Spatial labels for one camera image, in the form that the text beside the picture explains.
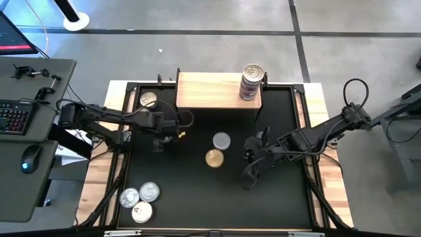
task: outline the computer mouse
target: computer mouse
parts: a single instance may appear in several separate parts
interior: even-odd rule
[[[41,151],[42,146],[40,145],[30,145],[26,148],[20,160],[20,169],[24,174],[32,174],[36,171]]]

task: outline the wooden platform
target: wooden platform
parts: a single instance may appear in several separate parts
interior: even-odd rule
[[[127,82],[135,81],[110,82],[109,89],[107,92],[107,98],[105,100],[105,106],[107,106],[110,109],[122,108]],[[316,126],[329,118],[326,109],[326,104],[324,102],[322,85],[318,83],[308,83],[304,84],[304,87],[307,107],[309,110],[310,123],[311,126]],[[133,103],[133,98],[134,93],[130,96],[131,104]],[[301,126],[305,126],[303,109],[298,93],[296,93],[296,98]],[[115,124],[103,124],[107,128],[112,130],[116,130],[118,128],[118,126]],[[102,145],[101,147],[93,151],[92,156],[100,154],[106,150],[106,146]],[[332,156],[334,159],[337,159],[337,153],[335,150],[328,148],[326,149],[325,153]],[[111,164],[111,156],[111,153],[107,153],[106,155],[99,157],[98,159],[92,161],[89,164],[84,189],[82,191],[82,196],[80,198],[80,203],[76,214],[80,223],[86,220],[86,218],[95,209],[95,207],[97,206],[97,204],[99,203],[99,201],[105,193],[105,186],[107,183],[107,177],[110,169],[109,167]],[[120,165],[121,158],[118,162],[116,173],[120,170]],[[349,210],[348,205],[347,194],[345,191],[345,186],[343,184],[340,168],[335,163],[331,162],[329,159],[323,157],[323,155],[321,156],[321,160],[318,165],[320,167],[326,199],[330,202],[331,206],[335,209],[336,213],[342,218],[342,220],[349,226],[353,226],[351,212]],[[314,195],[313,200],[316,206],[317,221],[319,222],[320,226],[323,226],[320,204]],[[114,201],[115,194],[109,204],[109,212],[107,213],[108,215],[106,223],[109,223],[111,221],[112,210],[114,209]]]
[[[260,109],[260,90],[252,101],[239,96],[242,73],[181,72],[177,107],[215,109]]]

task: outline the gray floor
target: gray floor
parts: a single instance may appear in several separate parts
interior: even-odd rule
[[[62,26],[62,15],[52,0],[30,2],[46,26]],[[73,2],[89,14],[90,29],[259,30],[278,34],[296,30],[288,0]],[[421,32],[418,0],[296,0],[294,5],[302,32]],[[5,14],[16,25],[39,26],[23,0],[10,0]],[[26,35],[40,48],[45,47],[43,34]],[[398,103],[397,98],[402,93],[420,83],[421,72],[414,64],[421,57],[421,34],[377,36],[302,37],[310,81],[322,83],[330,115],[338,114],[342,108],[342,87],[348,79],[367,81],[370,98],[365,108],[372,117]],[[268,71],[272,82],[303,82],[293,34],[49,34],[49,42],[51,57],[78,61],[71,84],[82,99],[90,103],[104,102],[109,80],[156,80],[158,73],[164,79],[174,78],[177,67],[193,72],[240,72],[247,63],[258,63]],[[347,95],[349,100],[360,103],[364,90],[360,85],[350,85]],[[371,132],[346,133],[339,143],[339,159],[357,228],[421,236],[421,194],[389,195],[385,190],[397,177],[391,150],[380,127]],[[45,222],[20,226],[40,229],[71,225],[76,203],[66,205],[72,206],[68,209],[59,206],[61,200],[65,203],[68,196],[80,195],[80,191],[54,195],[59,214],[40,212]],[[0,225],[3,232],[15,228],[18,227]]]

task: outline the white stand base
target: white stand base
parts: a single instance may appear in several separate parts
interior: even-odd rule
[[[70,22],[64,18],[63,26],[66,30],[78,31],[85,28],[89,24],[89,16],[86,13],[78,13],[79,20],[77,22]]]

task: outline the silver can lid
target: silver can lid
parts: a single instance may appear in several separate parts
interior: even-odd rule
[[[152,217],[152,206],[146,201],[141,201],[132,209],[133,221],[137,223],[145,223]]]
[[[139,192],[135,188],[128,188],[120,195],[120,204],[125,208],[134,207],[139,201]]]
[[[152,103],[152,102],[156,100],[157,100],[157,95],[155,95],[155,93],[146,92],[142,94],[142,96],[140,97],[140,104],[145,107],[153,107],[155,106],[156,102],[155,103]]]
[[[215,136],[213,136],[212,141],[213,146],[221,151],[228,149],[231,144],[231,138],[225,132],[219,132],[215,134]]]
[[[243,69],[243,76],[250,82],[259,82],[263,79],[264,70],[257,64],[250,64]]]
[[[147,202],[152,202],[159,197],[159,187],[154,182],[146,182],[140,187],[139,194],[140,199]]]

